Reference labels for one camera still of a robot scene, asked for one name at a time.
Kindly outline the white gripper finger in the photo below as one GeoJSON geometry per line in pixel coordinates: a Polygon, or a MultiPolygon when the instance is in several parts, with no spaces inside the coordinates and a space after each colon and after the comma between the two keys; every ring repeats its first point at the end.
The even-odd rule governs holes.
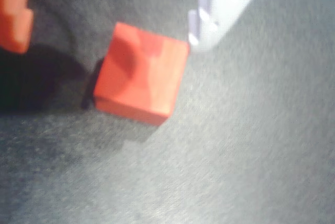
{"type": "Polygon", "coordinates": [[[188,11],[188,43],[192,52],[213,49],[252,0],[197,0],[188,11]]]}

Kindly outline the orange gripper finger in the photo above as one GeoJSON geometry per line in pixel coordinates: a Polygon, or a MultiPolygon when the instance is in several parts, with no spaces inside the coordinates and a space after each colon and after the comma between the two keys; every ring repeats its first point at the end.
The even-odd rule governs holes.
{"type": "Polygon", "coordinates": [[[1,0],[1,47],[25,53],[29,47],[34,13],[28,0],[1,0]]]}

